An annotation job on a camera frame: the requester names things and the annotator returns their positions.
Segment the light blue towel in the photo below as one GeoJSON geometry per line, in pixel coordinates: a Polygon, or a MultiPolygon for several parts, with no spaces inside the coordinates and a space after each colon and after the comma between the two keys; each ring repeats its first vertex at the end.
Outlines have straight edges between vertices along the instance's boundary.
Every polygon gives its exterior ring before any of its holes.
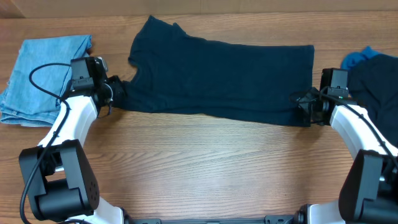
{"type": "MultiPolygon", "coordinates": [[[[52,126],[58,116],[60,102],[36,89],[29,81],[29,73],[46,63],[70,64],[71,59],[87,57],[86,50],[90,47],[90,35],[25,40],[8,87],[0,95],[0,121],[30,127],[52,126]]],[[[71,77],[70,67],[54,65],[36,71],[33,81],[61,95],[71,77]]]]}

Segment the wood grain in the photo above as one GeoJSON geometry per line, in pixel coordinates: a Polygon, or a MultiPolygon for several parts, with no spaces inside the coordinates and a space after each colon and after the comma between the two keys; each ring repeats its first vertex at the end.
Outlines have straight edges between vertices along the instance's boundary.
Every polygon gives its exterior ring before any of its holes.
{"type": "MultiPolygon", "coordinates": [[[[398,55],[398,12],[158,16],[188,34],[250,45],[315,46],[313,84],[323,68],[367,45],[398,55]]],[[[0,90],[24,39],[92,34],[108,76],[130,80],[132,40],[147,16],[0,20],[0,90]]],[[[22,149],[48,128],[0,124],[0,223],[20,223],[22,149]]],[[[101,195],[136,218],[233,218],[293,213],[338,198],[352,158],[330,127],[293,128],[201,114],[115,110],[94,122],[85,152],[101,195]]],[[[27,216],[34,218],[28,204],[27,216]]]]}

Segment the t-shirt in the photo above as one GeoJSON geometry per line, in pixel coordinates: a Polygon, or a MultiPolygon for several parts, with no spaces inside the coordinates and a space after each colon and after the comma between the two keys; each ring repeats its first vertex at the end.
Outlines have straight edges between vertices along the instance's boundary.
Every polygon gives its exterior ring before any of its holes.
{"type": "Polygon", "coordinates": [[[137,67],[114,106],[148,113],[197,114],[309,126],[289,95],[312,86],[314,48],[227,44],[187,35],[149,17],[129,62],[137,67]]]}

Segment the black bracket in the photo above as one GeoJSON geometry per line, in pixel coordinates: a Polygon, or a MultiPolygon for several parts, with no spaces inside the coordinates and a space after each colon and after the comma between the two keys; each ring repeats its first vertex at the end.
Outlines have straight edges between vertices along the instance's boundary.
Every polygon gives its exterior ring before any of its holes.
{"type": "MultiPolygon", "coordinates": [[[[43,147],[37,146],[24,149],[19,155],[25,184],[42,151],[43,147]]],[[[79,140],[50,147],[34,174],[28,197],[38,220],[62,222],[69,217],[93,214],[100,202],[100,191],[79,140]],[[66,179],[48,182],[45,177],[54,174],[55,168],[61,166],[66,179]]]]}
{"type": "Polygon", "coordinates": [[[132,219],[129,224],[162,224],[158,218],[132,219]]]}
{"type": "Polygon", "coordinates": [[[293,215],[267,215],[264,222],[266,224],[293,224],[293,215]]]}
{"type": "Polygon", "coordinates": [[[387,156],[360,150],[340,192],[341,217],[355,223],[398,223],[398,184],[393,170],[387,156]]]}

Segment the wire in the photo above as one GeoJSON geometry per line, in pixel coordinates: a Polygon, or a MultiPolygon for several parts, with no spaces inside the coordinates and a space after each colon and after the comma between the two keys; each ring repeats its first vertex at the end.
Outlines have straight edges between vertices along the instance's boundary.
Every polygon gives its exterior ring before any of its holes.
{"type": "Polygon", "coordinates": [[[31,83],[34,87],[36,87],[36,88],[39,89],[40,91],[42,91],[42,92],[44,92],[44,93],[46,93],[46,94],[48,94],[48,95],[50,95],[50,96],[55,97],[56,99],[58,99],[58,100],[60,100],[62,103],[64,103],[64,104],[66,105],[66,107],[67,107],[67,110],[66,110],[65,116],[64,116],[63,119],[61,120],[61,123],[60,123],[60,125],[58,126],[57,130],[54,131],[52,138],[50,139],[49,143],[46,145],[46,147],[45,147],[44,150],[42,151],[41,155],[40,155],[39,158],[37,159],[37,162],[36,162],[35,166],[33,166],[32,173],[30,173],[30,176],[29,176],[29,178],[27,179],[27,182],[26,182],[26,184],[25,184],[24,191],[22,192],[21,203],[19,204],[19,215],[21,216],[21,220],[22,220],[25,224],[30,224],[29,221],[26,219],[26,216],[25,216],[25,200],[26,200],[27,192],[28,192],[28,190],[29,190],[29,187],[30,187],[32,181],[33,181],[33,178],[34,178],[34,175],[35,175],[37,169],[39,168],[39,166],[40,166],[40,164],[41,164],[41,162],[42,162],[44,156],[46,155],[46,152],[48,151],[48,149],[50,148],[50,146],[52,145],[52,143],[54,142],[54,140],[58,137],[58,134],[59,134],[59,132],[61,131],[62,126],[65,124],[65,122],[66,122],[66,120],[67,120],[67,118],[68,118],[68,115],[69,115],[69,111],[70,111],[69,104],[68,104],[68,102],[65,101],[65,99],[61,98],[60,96],[57,96],[56,94],[54,94],[54,93],[52,93],[52,92],[50,92],[50,91],[47,91],[47,90],[45,90],[45,89],[39,87],[38,85],[36,85],[36,83],[33,82],[32,76],[33,76],[33,74],[34,74],[37,70],[39,70],[39,69],[41,69],[41,68],[44,68],[44,67],[52,66],[52,65],[63,65],[63,66],[69,66],[69,67],[70,67],[70,65],[69,65],[69,64],[66,64],[66,63],[48,63],[48,64],[45,64],[45,65],[41,65],[41,66],[39,66],[39,67],[33,69],[33,70],[30,72],[30,74],[29,74],[29,81],[30,81],[30,83],[31,83]]]}
{"type": "Polygon", "coordinates": [[[347,109],[349,109],[351,112],[353,112],[356,116],[361,118],[365,122],[365,124],[368,126],[368,128],[372,131],[374,137],[376,137],[377,141],[380,143],[380,146],[385,150],[385,152],[387,153],[387,155],[391,159],[392,163],[394,163],[395,167],[398,169],[397,159],[394,157],[394,155],[392,155],[391,151],[387,148],[386,143],[381,139],[380,135],[374,129],[373,125],[367,119],[365,119],[363,114],[360,114],[359,112],[354,110],[352,107],[348,106],[346,103],[344,103],[341,100],[339,100],[337,98],[334,98],[332,96],[328,96],[328,95],[323,94],[324,89],[326,89],[327,87],[328,86],[322,88],[322,90],[319,93],[317,93],[317,94],[319,94],[320,97],[324,97],[326,99],[333,100],[335,103],[338,103],[339,105],[345,106],[347,109]]]}
{"type": "Polygon", "coordinates": [[[113,101],[113,90],[112,90],[112,88],[108,84],[106,84],[106,83],[104,83],[104,84],[111,90],[111,99],[110,99],[110,101],[113,101]]]}

